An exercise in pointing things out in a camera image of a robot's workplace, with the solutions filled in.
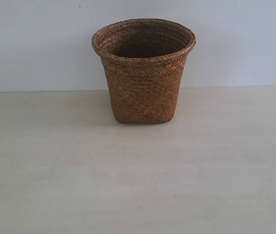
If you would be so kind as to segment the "brown woven wicker basket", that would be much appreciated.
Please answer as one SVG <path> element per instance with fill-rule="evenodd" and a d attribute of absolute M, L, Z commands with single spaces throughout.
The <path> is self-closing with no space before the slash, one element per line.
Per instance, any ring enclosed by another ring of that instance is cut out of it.
<path fill-rule="evenodd" d="M 116 121 L 171 121 L 195 44 L 189 28 L 164 19 L 128 19 L 95 32 L 92 47 L 104 68 Z"/>

